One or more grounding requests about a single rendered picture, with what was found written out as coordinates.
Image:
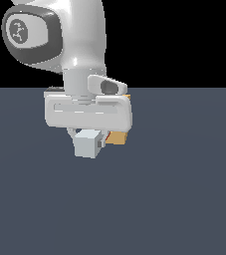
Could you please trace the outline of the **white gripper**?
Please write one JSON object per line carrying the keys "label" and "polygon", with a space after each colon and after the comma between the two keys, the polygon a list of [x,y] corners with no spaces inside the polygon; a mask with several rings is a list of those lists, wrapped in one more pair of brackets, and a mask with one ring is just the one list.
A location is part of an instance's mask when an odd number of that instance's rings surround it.
{"label": "white gripper", "polygon": [[98,129],[102,138],[98,147],[106,146],[108,131],[129,131],[132,126],[130,99],[125,96],[127,87],[116,95],[96,95],[93,103],[80,105],[67,96],[62,87],[44,92],[45,121],[49,127],[67,128],[70,137],[83,129]]}

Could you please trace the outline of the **white rectangular peg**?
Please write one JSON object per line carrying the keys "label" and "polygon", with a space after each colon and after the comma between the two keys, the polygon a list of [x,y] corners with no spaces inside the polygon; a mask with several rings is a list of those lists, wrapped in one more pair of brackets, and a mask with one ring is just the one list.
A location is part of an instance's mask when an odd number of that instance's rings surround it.
{"label": "white rectangular peg", "polygon": [[82,129],[74,137],[75,156],[95,158],[102,148],[100,130]]}

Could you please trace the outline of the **tan wooden box with hole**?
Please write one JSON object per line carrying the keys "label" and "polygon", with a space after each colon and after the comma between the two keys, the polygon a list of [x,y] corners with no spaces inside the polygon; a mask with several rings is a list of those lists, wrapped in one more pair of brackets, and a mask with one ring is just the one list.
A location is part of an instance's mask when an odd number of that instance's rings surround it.
{"label": "tan wooden box with hole", "polygon": [[105,143],[125,144],[132,125],[132,112],[129,95],[98,97],[98,103],[105,103],[109,113],[105,114],[105,129],[110,132]]}

